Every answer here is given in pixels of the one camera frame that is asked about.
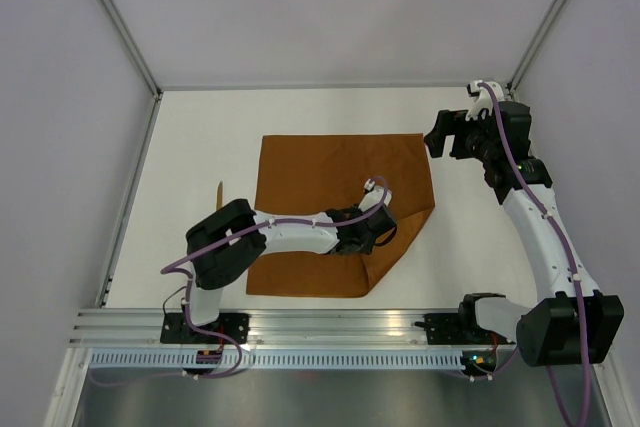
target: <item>black mount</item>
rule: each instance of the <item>black mount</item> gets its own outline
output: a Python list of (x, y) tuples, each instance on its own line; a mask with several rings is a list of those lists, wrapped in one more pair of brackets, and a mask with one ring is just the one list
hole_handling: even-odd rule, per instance
[[(624, 317), (617, 295), (584, 298), (587, 319), (589, 362), (599, 364), (607, 356)], [(580, 327), (577, 301), (564, 293), (544, 299), (522, 316), (516, 327), (518, 349), (532, 367), (580, 364)]]
[[(326, 214), (334, 222), (360, 217), (363, 212), (358, 207), (353, 206), (347, 209), (327, 210)], [(373, 251), (373, 247), (382, 247), (388, 244), (396, 235), (398, 225), (391, 209), (382, 205), (371, 217), (344, 227), (338, 227), (338, 244), (329, 252), (330, 254), (351, 255), (366, 254)], [(378, 238), (389, 233), (389, 235), (379, 243)]]
[[(529, 155), (529, 131), (531, 114), (529, 107), (518, 102), (500, 102), (502, 122), (511, 153), (527, 184), (544, 184), (551, 187), (552, 181), (544, 163)], [(511, 189), (520, 189), (507, 160), (500, 140), (495, 114), (488, 115), (483, 109), (477, 120), (466, 120), (467, 110), (441, 110), (436, 125), (424, 137), (432, 158), (442, 157), (444, 142), (449, 135), (454, 136), (453, 148), (449, 154), (455, 159), (478, 159), (484, 167), (484, 179), (496, 193), (502, 204)]]
[[(239, 344), (245, 344), (247, 335), (249, 335), (249, 315), (221, 312), (214, 322), (202, 325), (201, 328), (211, 332), (223, 333)], [(171, 345), (218, 345), (220, 344), (220, 339), (194, 332), (187, 325), (184, 312), (171, 312), (164, 316), (160, 343)]]
[[(429, 345), (492, 345), (491, 332), (478, 326), (475, 301), (485, 297), (504, 297), (500, 294), (467, 294), (460, 302), (458, 312), (435, 312), (424, 315), (424, 322), (415, 322), (427, 334)], [(497, 335), (498, 344), (508, 344), (507, 339)]]
[[(187, 254), (255, 224), (255, 212), (246, 199), (236, 199), (193, 226), (187, 232)], [(255, 231), (193, 260), (195, 282), (215, 290), (235, 282), (266, 249), (266, 237)]]

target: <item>aluminum frame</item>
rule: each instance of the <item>aluminum frame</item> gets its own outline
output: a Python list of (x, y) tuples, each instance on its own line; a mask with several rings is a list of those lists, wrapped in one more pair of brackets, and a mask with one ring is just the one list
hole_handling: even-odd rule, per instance
[[(258, 370), (450, 370), (465, 368), (462, 351), (455, 350), (268, 350), (243, 348), (243, 355), (227, 347), (215, 361), (217, 371)], [(201, 369), (196, 349), (93, 349), (91, 368)]]
[[(135, 168), (131, 175), (123, 205), (120, 209), (114, 235), (111, 239), (109, 256), (105, 262), (105, 276), (98, 292), (96, 305), (102, 306), (106, 300), (113, 270), (115, 269), (120, 247), (126, 230), (128, 216), (135, 199), (137, 185), (142, 173), (146, 153), (152, 137), (155, 119), (158, 114), (163, 87), (159, 86), (147, 65), (144, 56), (129, 31), (122, 15), (113, 0), (98, 0), (110, 23), (120, 37), (123, 47), (142, 76), (154, 97), (154, 105), (145, 126), (141, 146), (136, 157)], [(527, 46), (513, 76), (508, 84), (509, 90), (520, 85), (529, 66), (553, 27), (555, 21), (566, 6), (568, 0), (553, 0), (540, 25)], [(396, 84), (374, 85), (333, 85), (333, 87), (391, 87)], [(434, 86), (428, 83), (420, 86)], [(332, 87), (328, 85), (291, 85), (289, 88)], [(251, 87), (242, 86), (243, 90)], [(276, 88), (276, 86), (255, 86), (254, 88)], [(167, 90), (186, 90), (170, 87)], [(451, 312), (442, 309), (437, 312)], [(376, 310), (376, 311), (277, 311), (249, 310), (252, 332), (249, 344), (273, 349), (299, 348), (309, 350), (340, 348), (345, 350), (368, 349), (415, 351), (433, 349), (441, 346), (429, 346), (421, 329), (412, 327), (422, 315), (434, 310)], [(45, 425), (71, 425), (78, 405), (82, 385), (91, 358), (92, 347), (145, 347), (158, 348), (162, 325), (162, 312), (156, 309), (108, 309), (95, 308), (81, 310), (78, 313), (69, 342), (67, 357), (62, 366), (60, 378), (47, 415)], [(450, 346), (460, 349), (463, 346)], [(638, 426), (638, 414), (633, 399), (629, 395), (623, 370), (619, 366), (617, 355), (610, 352), (605, 362), (595, 366), (596, 378), (609, 411), (612, 425)]]

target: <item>white table surface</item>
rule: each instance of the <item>white table surface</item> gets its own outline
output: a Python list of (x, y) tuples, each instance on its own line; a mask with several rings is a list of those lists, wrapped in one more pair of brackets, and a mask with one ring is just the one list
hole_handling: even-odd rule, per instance
[[(224, 183), (225, 202), (247, 198), (253, 203), (263, 135), (426, 133), (439, 110), (470, 105), (463, 88), (166, 92), (107, 306), (157, 308), (184, 283), (180, 275), (161, 276), (160, 269), (185, 255), (185, 233), (215, 210), (218, 182)], [(535, 305), (524, 249), (484, 183), (480, 162), (456, 161), (448, 152), (429, 159), (433, 214), (405, 256), (368, 295), (247, 295), (245, 273), (225, 288), (222, 308), (451, 308), (466, 293), (488, 291)], [(177, 307), (178, 300), (169, 305)]]

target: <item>metal floor panel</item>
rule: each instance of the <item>metal floor panel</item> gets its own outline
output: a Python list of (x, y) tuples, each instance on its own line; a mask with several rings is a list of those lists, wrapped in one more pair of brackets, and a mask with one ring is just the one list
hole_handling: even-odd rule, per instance
[[(99, 369), (96, 379), (136, 379), (154, 369)], [(577, 418), (580, 367), (557, 368)], [(594, 382), (589, 427), (609, 426)], [(492, 382), (435, 371), (259, 370), (221, 380), (182, 377), (99, 388), (86, 382), (76, 426), (87, 427), (564, 427), (544, 369), (519, 359)]]

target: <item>metal beam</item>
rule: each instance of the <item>metal beam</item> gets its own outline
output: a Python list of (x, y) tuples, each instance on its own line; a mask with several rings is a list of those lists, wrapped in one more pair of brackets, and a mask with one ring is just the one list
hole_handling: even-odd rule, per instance
[(98, 2), (107, 14), (107, 17), (116, 30), (116, 33), (118, 34), (118, 37), (120, 38), (120, 41), (122, 42), (127, 55), (133, 62), (134, 67), (142, 76), (142, 79), (151, 91), (151, 94), (155, 97), (158, 97), (161, 93), (161, 89), (158, 86), (158, 83), (155, 81), (153, 74), (151, 73), (151, 70), (147, 65), (147, 62), (144, 60), (142, 52), (140, 52), (140, 49), (133, 39), (133, 36), (131, 35), (127, 24), (122, 18), (122, 14), (120, 14), (120, 11), (116, 7), (115, 2), (113, 0), (98, 0)]
[(211, 90), (301, 90), (301, 89), (391, 89), (391, 88), (439, 88), (466, 87), (468, 80), (451, 81), (414, 81), (414, 82), (300, 82), (300, 83), (237, 83), (237, 84), (207, 84), (207, 85), (166, 85), (163, 92), (192, 92)]
[(76, 419), (76, 412), (90, 361), (91, 349), (67, 349), (44, 427), (84, 425)]
[(611, 425), (640, 426), (640, 416), (624, 373), (625, 367), (620, 362), (615, 346), (609, 350), (604, 362), (594, 366), (594, 371)]
[(522, 79), (529, 70), (531, 63), (535, 59), (537, 53), (540, 51), (540, 48), (544, 44), (545, 39), (551, 31), (551, 28), (555, 24), (556, 20), (558, 20), (558, 17), (564, 10), (566, 4), (567, 0), (553, 0), (551, 2), (551, 5), (547, 9), (542, 22), (536, 29), (535, 34), (533, 34), (533, 38), (527, 46), (527, 50), (520, 59), (520, 63), (518, 64), (518, 67), (516, 67), (516, 70), (507, 85), (510, 91), (517, 89), (522, 82)]
[(124, 234), (127, 229), (127, 223), (129, 221), (129, 214), (131, 213), (131, 209), (133, 208), (133, 201), (136, 196), (136, 190), (140, 182), (140, 177), (142, 176), (142, 167), (144, 166), (144, 161), (147, 157), (147, 151), (149, 150), (149, 144), (151, 143), (151, 135), (153, 134), (153, 128), (156, 125), (156, 118), (158, 117), (158, 111), (160, 110), (161, 101), (162, 95), (156, 97), (153, 101), (153, 105), (149, 107), (149, 112), (145, 122), (144, 133), (136, 150), (136, 161), (129, 175), (125, 197), (123, 199), (122, 205), (120, 206), (115, 229), (109, 241), (109, 253), (103, 267), (103, 281), (95, 301), (95, 305), (97, 307), (103, 307), (107, 300), (106, 298), (111, 286), (113, 272), (116, 268), (116, 263), (118, 262), (120, 249), (122, 248)]
[[(423, 329), (414, 326), (433, 310), (246, 310), (251, 316), (247, 345), (261, 349), (420, 350), (469, 349), (429, 346)], [(160, 309), (81, 310), (69, 347), (157, 347)]]

